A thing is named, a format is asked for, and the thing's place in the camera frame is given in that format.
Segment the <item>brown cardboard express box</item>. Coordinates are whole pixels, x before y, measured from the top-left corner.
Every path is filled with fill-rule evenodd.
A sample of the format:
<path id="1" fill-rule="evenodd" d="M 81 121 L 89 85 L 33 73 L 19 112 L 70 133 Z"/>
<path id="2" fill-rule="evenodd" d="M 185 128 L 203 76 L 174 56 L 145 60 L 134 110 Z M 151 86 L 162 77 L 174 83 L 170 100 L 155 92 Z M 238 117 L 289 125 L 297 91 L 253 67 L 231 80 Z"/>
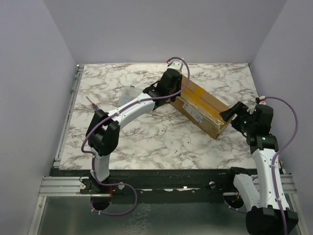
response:
<path id="1" fill-rule="evenodd" d="M 211 138 L 216 139 L 229 124 L 229 121 L 225 122 L 220 116 L 229 106 L 186 76 L 182 77 L 181 86 L 184 85 L 187 87 L 171 105 Z"/>

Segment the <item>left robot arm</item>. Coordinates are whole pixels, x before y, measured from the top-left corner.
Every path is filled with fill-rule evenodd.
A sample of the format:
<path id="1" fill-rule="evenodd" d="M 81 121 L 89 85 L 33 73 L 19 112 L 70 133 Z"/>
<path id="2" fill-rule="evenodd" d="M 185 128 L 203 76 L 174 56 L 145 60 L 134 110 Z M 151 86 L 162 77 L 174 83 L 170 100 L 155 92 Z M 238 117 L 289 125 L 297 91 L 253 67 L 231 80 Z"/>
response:
<path id="1" fill-rule="evenodd" d="M 101 109 L 94 112 L 81 150 L 92 154 L 91 187 L 95 192 L 103 193 L 107 190 L 110 154 L 118 146 L 120 131 L 141 115 L 163 106 L 168 100 L 175 101 L 180 95 L 181 82 L 181 69 L 168 68 L 160 80 L 145 88 L 132 101 L 110 112 Z"/>

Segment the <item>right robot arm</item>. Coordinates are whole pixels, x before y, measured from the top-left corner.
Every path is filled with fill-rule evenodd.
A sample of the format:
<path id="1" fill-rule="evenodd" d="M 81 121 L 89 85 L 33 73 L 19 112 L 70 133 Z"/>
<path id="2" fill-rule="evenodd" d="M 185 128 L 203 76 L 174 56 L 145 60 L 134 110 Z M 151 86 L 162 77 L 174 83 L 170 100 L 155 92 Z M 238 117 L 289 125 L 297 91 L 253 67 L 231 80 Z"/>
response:
<path id="1" fill-rule="evenodd" d="M 257 169 L 259 186 L 247 173 L 225 178 L 225 187 L 240 194 L 246 207 L 246 229 L 251 235 L 287 235 L 298 224 L 298 214 L 286 200 L 280 171 L 279 146 L 271 134 L 273 109 L 261 99 L 254 107 L 237 102 L 220 113 L 245 138 Z"/>

